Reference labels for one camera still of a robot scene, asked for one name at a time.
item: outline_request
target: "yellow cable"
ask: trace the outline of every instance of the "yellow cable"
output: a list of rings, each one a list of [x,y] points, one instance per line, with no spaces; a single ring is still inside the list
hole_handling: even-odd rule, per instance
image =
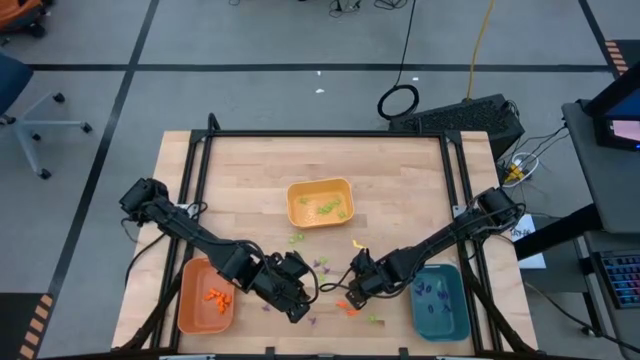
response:
[[[484,35],[484,30],[487,28],[487,24],[489,23],[489,15],[491,15],[491,10],[493,10],[493,4],[495,2],[495,0],[491,0],[489,2],[489,9],[487,9],[487,14],[484,16],[482,28],[480,28],[480,34],[478,34],[478,40],[476,41],[476,47],[473,49],[471,69],[469,70],[469,87],[467,87],[467,101],[471,100],[471,89],[473,89],[473,68],[476,66],[476,56],[478,55],[478,48],[480,47],[480,41],[482,40],[482,36]]]

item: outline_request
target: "wooden tabletop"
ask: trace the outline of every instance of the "wooden tabletop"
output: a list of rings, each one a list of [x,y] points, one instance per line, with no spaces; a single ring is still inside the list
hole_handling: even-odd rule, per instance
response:
[[[188,139],[189,132],[166,132],[154,172],[154,178],[167,185],[174,202]],[[463,133],[463,141],[473,192],[496,186],[486,133]],[[462,202],[452,147],[450,153]],[[190,201],[199,158],[200,153],[196,156]],[[351,183],[354,217],[338,227],[304,231],[293,227],[287,218],[287,187],[298,181],[333,177]],[[200,224],[217,236],[252,239],[265,253],[295,249],[308,263],[326,257],[330,269],[328,282],[339,280],[357,253],[352,239],[369,247],[377,259],[393,249],[415,245],[452,220],[439,142],[428,138],[217,137],[213,141],[204,201],[209,208],[201,216]],[[288,240],[297,232],[303,233],[305,239],[292,246]],[[146,225],[140,232],[136,251],[158,235],[154,224]],[[161,241],[133,268],[114,346],[129,340],[155,306],[168,243]],[[524,341],[537,347],[513,245],[494,237],[484,247],[496,305]],[[204,255],[196,251],[196,256]],[[428,263],[457,266],[455,246]],[[311,277],[305,276],[303,281],[307,293],[312,294]],[[335,305],[336,301],[345,300],[344,290],[321,293],[298,324],[290,324],[286,315],[276,310],[263,310],[264,301],[254,293],[236,294],[232,325],[214,335],[183,334],[181,353],[264,354],[265,347],[274,346],[278,354],[393,355],[398,354],[399,347],[407,347],[411,355],[473,354],[470,338],[444,343],[421,338],[413,329],[408,291],[390,300],[371,299],[355,317],[346,316]],[[479,302],[477,305],[483,343],[490,349],[486,314]],[[168,344],[173,308],[166,314],[163,345]],[[369,315],[383,321],[372,324],[367,319]]]

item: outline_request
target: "white paper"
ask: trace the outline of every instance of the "white paper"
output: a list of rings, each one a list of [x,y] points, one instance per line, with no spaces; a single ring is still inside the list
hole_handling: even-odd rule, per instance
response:
[[[527,214],[520,218],[518,225],[511,229],[511,239],[516,242],[526,235],[529,235],[536,231],[536,227],[533,225],[533,218]],[[520,269],[546,269],[547,264],[544,262],[544,256],[542,254],[536,254],[526,259],[522,259],[518,262]]]

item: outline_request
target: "gray floor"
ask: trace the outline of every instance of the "gray floor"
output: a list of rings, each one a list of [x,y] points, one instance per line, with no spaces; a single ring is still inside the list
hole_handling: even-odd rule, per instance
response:
[[[150,0],[58,0],[47,37],[16,35],[3,50],[31,64],[126,64]],[[367,1],[356,14],[328,16],[328,0],[160,0],[142,64],[396,63],[409,7],[386,12]],[[589,0],[607,39],[639,38],[631,0]],[[488,0],[419,0],[408,63],[466,64]],[[601,65],[577,0],[496,1],[478,63]],[[119,226],[117,199],[153,171],[165,130],[204,127],[209,112],[226,129],[384,129],[378,98],[395,72],[138,72],[93,196],[40,356],[107,351],[133,244]],[[31,173],[8,131],[0,128],[0,291],[46,291],[98,148],[122,72],[37,72],[12,109],[46,91],[69,101],[49,115],[91,123],[95,132],[42,132],[37,145],[54,174]],[[466,72],[407,72],[421,93],[420,109],[458,102]],[[521,111],[526,136],[556,130],[560,106],[591,97],[612,81],[607,73],[478,73],[473,96],[503,93]],[[389,111],[406,106],[392,99]],[[544,168],[516,189],[529,209],[565,215],[590,201],[569,139],[542,158]],[[582,299],[559,294],[586,318]],[[584,337],[578,327],[529,294],[540,347],[554,354],[612,359],[615,346]]]

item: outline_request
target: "teal bowl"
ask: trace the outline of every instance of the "teal bowl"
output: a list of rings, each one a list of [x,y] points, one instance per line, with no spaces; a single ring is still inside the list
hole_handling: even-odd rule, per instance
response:
[[[469,315],[460,272],[452,265],[427,265],[411,283],[413,327],[432,342],[469,336]]]

